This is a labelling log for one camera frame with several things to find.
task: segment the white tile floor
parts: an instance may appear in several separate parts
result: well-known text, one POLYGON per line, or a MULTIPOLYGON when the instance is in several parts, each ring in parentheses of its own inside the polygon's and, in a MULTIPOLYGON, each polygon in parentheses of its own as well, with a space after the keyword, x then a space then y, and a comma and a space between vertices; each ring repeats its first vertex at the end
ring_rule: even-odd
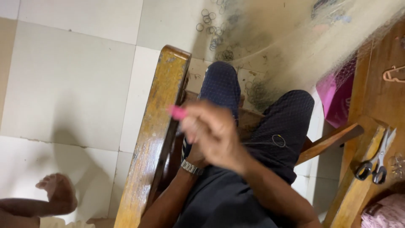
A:
MULTIPOLYGON (((64 216, 67 222, 115 217, 165 44, 193 53, 187 89, 200 92, 212 63, 205 57, 213 57, 206 37, 195 30, 204 8, 220 6, 211 0, 0 0, 0 17, 18 19, 12 55, 0 53, 11 59, 0 128, 0 197, 46 199, 35 183, 63 172, 80 199, 79 208, 64 216)), ((303 9, 288 28, 308 12, 303 9)), ((254 74, 263 74, 246 68, 238 69, 243 93, 254 74)), ((324 122, 322 104, 313 96, 308 137, 315 141, 324 122)), ((341 152, 329 154, 294 169, 293 188, 318 212, 334 195, 323 190, 337 186, 341 152), (324 163, 334 166, 318 166, 324 163)))

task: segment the wooden chair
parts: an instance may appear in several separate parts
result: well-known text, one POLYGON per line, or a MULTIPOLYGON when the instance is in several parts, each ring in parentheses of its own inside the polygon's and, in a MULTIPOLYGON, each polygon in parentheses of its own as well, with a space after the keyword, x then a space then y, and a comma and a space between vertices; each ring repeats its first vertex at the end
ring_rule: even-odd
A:
MULTIPOLYGON (((160 53, 115 228, 137 227, 144 211, 156 198, 158 189, 164 189, 173 178, 169 172, 164 174, 165 164, 166 171, 170 166, 168 155, 171 155, 172 161, 180 163, 181 153, 178 151, 183 136, 177 132, 178 122, 170 118, 166 107, 197 98, 197 94, 185 90, 190 59, 190 53, 169 45, 160 53)), ((247 137, 263 117, 243 108, 239 109, 239 115, 242 137, 247 137)), ((356 122, 348 123, 315 142, 308 139, 297 165, 318 156, 332 145, 340 145, 362 133, 363 125, 356 122)))

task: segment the wristwatch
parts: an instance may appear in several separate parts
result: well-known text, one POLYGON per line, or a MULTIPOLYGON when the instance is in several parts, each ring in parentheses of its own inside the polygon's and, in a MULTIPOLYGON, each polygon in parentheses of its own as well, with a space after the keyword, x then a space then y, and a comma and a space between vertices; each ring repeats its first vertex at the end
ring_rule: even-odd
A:
POLYGON ((190 162, 186 161, 185 159, 181 163, 181 167, 187 171, 189 171, 192 174, 195 174, 197 176, 201 176, 204 172, 204 169, 200 169, 194 165, 192 165, 190 162))

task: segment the leg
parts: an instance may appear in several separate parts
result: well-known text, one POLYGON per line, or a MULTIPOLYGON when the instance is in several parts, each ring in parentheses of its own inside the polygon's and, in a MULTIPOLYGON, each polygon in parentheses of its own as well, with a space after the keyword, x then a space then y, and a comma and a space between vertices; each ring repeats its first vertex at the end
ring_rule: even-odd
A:
MULTIPOLYGON (((238 105, 241 99, 238 75, 235 69, 226 62, 215 62, 205 72, 204 82, 200 99, 207 99, 216 105, 229 108, 238 123, 238 105)), ((186 138, 183 142, 181 159, 187 158, 191 151, 191 145, 186 138)))
POLYGON ((264 165, 288 183, 305 142, 314 100, 303 90, 284 94, 263 113, 265 117, 245 146, 264 165))
POLYGON ((49 202, 16 198, 2 199, 0 217, 7 219, 11 224, 18 221, 19 224, 32 223, 31 227, 36 227, 39 223, 38 217, 69 214, 76 209, 75 191, 66 176, 62 174, 46 176, 36 187, 47 191, 49 202))

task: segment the fishing net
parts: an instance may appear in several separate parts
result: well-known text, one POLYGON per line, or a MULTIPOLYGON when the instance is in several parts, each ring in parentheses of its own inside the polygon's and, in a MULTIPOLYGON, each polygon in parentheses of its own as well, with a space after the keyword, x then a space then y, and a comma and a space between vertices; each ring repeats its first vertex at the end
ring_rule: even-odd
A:
MULTIPOLYGON (((317 85, 323 85, 318 87, 320 93, 331 86, 338 90, 404 13, 403 0, 210 0, 196 25, 197 40, 206 49, 193 55, 230 63, 238 78, 241 72, 250 72, 239 80, 243 107, 265 114, 292 90, 312 95, 317 85)), ((300 93, 286 105, 296 105, 290 111, 298 113, 297 118, 307 115, 306 106, 313 106, 300 93)), ((257 130, 257 121, 243 124, 257 130)), ((276 141, 282 139, 285 144, 278 133, 285 126, 279 125, 280 131, 262 129, 271 134, 263 133, 263 141, 280 147, 276 141)), ((294 134, 288 138, 294 140, 294 134)))

